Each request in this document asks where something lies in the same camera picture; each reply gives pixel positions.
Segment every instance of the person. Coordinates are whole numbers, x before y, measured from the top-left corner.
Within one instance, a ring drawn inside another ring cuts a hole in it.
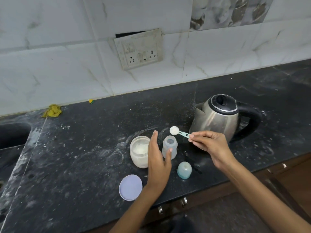
[[[171,172],[171,150],[163,161],[157,144],[158,132],[154,131],[148,146],[148,181],[130,208],[118,220],[110,233],[134,233],[141,226],[150,207],[164,190]],[[306,233],[311,225],[291,210],[250,171],[240,164],[228,147],[222,133],[212,131],[193,132],[189,136],[198,148],[207,151],[216,168],[221,170],[236,186],[258,215],[275,232]]]

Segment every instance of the stainless steel kettle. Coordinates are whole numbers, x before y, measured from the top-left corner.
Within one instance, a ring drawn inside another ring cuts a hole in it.
[[[246,127],[237,131],[241,117],[248,117]],[[240,140],[259,126],[262,119],[260,110],[253,106],[236,101],[228,95],[214,95],[206,102],[195,106],[195,116],[190,133],[210,130],[223,133],[227,142]]]

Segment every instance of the countertop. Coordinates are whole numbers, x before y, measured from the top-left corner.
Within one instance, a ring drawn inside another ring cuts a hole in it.
[[[130,158],[131,140],[156,129],[161,149],[169,128],[188,132],[193,106],[214,94],[264,115],[253,134],[230,144],[251,172],[311,150],[311,60],[66,105],[56,118],[41,118],[43,111],[2,117],[0,124],[32,129],[0,198],[1,232],[83,232],[118,219],[132,204],[119,196],[122,178],[147,182],[148,169]],[[227,181],[209,155],[176,139],[169,182],[154,206]],[[189,159],[199,171],[182,180],[177,167]]]

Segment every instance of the black kettle handle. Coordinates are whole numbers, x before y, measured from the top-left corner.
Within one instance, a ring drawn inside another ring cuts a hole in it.
[[[249,122],[245,128],[239,130],[234,134],[230,142],[241,140],[244,137],[253,133],[258,128],[262,119],[262,113],[260,112],[259,109],[254,108],[253,106],[247,103],[239,101],[236,102],[236,105],[238,107],[239,116],[248,117]]]

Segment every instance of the printed picture on tile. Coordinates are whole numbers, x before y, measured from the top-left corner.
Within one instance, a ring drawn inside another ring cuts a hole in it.
[[[273,0],[193,0],[190,29],[262,23]]]

